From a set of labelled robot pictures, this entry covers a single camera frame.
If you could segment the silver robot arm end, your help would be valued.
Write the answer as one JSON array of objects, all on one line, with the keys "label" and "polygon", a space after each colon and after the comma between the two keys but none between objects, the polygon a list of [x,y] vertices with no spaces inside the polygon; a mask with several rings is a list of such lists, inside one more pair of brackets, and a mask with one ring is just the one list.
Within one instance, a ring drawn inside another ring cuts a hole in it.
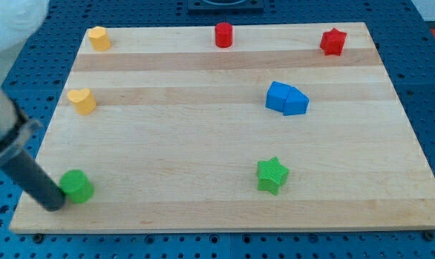
[{"label": "silver robot arm end", "polygon": [[0,168],[12,162],[41,127],[0,89]]}]

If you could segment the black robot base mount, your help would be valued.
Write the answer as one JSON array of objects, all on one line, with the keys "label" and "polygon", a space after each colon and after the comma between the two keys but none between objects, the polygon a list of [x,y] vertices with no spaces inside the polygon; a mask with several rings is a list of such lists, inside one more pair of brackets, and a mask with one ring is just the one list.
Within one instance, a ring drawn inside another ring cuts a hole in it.
[{"label": "black robot base mount", "polygon": [[264,10],[264,0],[186,0],[189,13]]}]

